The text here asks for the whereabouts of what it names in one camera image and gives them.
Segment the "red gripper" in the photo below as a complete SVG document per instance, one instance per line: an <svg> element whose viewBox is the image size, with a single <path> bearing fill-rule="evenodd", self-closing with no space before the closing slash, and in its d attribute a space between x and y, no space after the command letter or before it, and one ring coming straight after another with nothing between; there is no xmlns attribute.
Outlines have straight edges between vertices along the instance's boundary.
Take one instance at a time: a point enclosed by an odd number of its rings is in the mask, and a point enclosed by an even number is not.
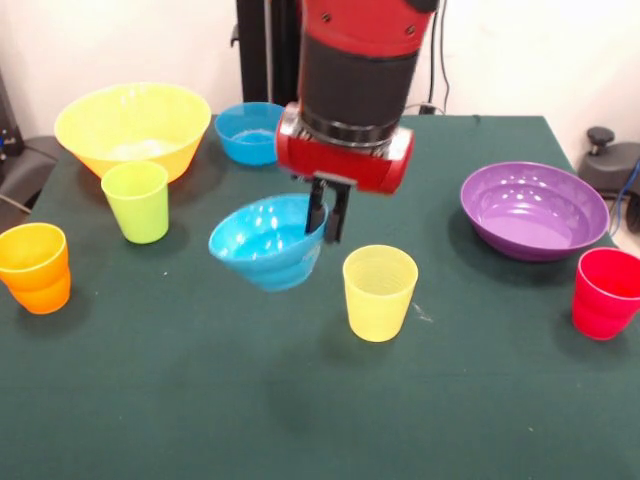
<svg viewBox="0 0 640 480"><path fill-rule="evenodd" d="M325 181L333 181L336 183L330 187L335 192L335 202L327 217L324 239L327 244L339 243L350 186L368 193L395 193L405 177L414 145L414 132L405 127L396 128L390 140L379 147L334 145L321 140L304 125L296 103L287 105L278 124L275 151L280 168L292 175L313 179L305 233L322 229L326 220Z"/></svg>

